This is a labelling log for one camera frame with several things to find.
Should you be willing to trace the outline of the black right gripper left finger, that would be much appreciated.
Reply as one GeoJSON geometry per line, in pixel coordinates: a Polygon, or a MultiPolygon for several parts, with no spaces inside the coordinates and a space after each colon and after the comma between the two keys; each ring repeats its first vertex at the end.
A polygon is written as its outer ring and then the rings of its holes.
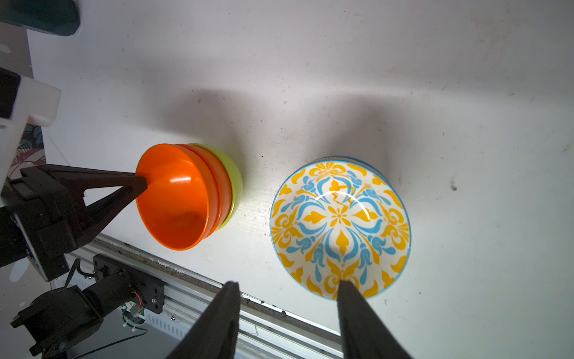
{"type": "Polygon", "coordinates": [[[239,284],[229,281],[169,358],[233,358],[239,334],[241,293],[239,284]]]}

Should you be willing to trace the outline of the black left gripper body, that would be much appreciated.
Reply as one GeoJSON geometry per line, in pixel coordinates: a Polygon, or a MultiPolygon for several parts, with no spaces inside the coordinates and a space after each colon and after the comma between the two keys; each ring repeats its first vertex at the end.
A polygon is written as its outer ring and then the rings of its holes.
{"type": "Polygon", "coordinates": [[[62,165],[26,168],[1,191],[1,266],[28,258],[45,281],[69,272],[65,255],[90,242],[73,192],[78,169],[62,165]]]}

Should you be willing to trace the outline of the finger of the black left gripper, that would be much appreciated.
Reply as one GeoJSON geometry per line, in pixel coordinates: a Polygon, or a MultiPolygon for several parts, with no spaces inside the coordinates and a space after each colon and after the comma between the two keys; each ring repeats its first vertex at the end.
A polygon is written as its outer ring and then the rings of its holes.
{"type": "Polygon", "coordinates": [[[133,172],[42,165],[47,209],[70,229],[74,242],[90,242],[133,200],[147,181],[133,172]]]}

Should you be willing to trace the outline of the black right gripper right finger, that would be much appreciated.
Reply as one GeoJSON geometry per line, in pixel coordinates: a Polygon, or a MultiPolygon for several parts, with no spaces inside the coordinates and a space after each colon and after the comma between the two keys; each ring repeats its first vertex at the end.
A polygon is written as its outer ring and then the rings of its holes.
{"type": "Polygon", "coordinates": [[[345,358],[410,357],[350,281],[339,283],[337,308],[345,358]]]}

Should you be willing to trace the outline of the large orange bowl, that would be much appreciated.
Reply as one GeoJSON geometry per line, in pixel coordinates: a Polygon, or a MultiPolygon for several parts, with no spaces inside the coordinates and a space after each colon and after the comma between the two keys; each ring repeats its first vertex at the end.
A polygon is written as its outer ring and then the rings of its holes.
{"type": "Polygon", "coordinates": [[[205,239],[220,218],[218,186],[207,163],[178,144],[158,144],[141,157],[136,174],[147,190],[136,199],[153,238],[175,251],[205,239]]]}

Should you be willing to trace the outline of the blue yellow patterned bowl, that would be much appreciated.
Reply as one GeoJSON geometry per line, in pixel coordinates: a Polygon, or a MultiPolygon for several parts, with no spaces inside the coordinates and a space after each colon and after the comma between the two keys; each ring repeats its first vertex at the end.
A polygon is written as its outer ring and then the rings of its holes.
{"type": "Polygon", "coordinates": [[[402,276],[412,230],[398,193],[376,173],[339,160],[315,160],[280,186],[270,235],[284,269],[305,290],[337,297],[350,281],[368,299],[402,276]]]}

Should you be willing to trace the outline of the small orange bowl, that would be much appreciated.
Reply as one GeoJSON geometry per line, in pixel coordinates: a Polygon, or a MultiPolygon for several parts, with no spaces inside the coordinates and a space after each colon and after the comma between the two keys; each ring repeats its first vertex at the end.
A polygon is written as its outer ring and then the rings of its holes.
{"type": "Polygon", "coordinates": [[[183,144],[182,146],[201,157],[212,172],[212,177],[214,178],[213,182],[216,184],[218,189],[219,209],[218,219],[215,222],[215,227],[211,231],[211,233],[214,233],[224,222],[231,209],[232,190],[230,185],[230,178],[228,177],[225,167],[211,152],[201,147],[193,146],[192,144],[183,144]]]}

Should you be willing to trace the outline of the yellow flower bowl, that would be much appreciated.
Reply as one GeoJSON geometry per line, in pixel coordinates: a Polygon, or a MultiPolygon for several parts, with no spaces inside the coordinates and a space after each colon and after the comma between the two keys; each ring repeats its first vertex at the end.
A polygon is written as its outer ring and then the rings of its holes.
{"type": "Polygon", "coordinates": [[[375,167],[371,166],[369,163],[362,161],[360,159],[356,159],[354,157],[350,157],[350,156],[325,156],[325,157],[321,157],[318,159],[318,161],[321,160],[339,160],[339,161],[347,161],[347,162],[352,162],[354,164],[357,164],[359,166],[362,166],[364,168],[368,168],[369,170],[371,170],[372,172],[376,173],[376,175],[378,175],[381,179],[383,179],[385,182],[388,181],[387,178],[385,178],[385,176],[375,167]]]}

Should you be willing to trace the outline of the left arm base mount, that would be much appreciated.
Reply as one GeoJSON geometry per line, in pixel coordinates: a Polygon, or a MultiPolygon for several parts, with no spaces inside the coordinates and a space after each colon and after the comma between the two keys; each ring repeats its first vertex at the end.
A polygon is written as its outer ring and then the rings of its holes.
{"type": "Polygon", "coordinates": [[[93,264],[95,284],[84,290],[69,284],[50,290],[14,317],[11,326],[25,327],[35,341],[31,355],[56,358],[66,353],[127,302],[136,304],[137,314],[162,313],[164,281],[102,254],[94,256],[93,264]]]}

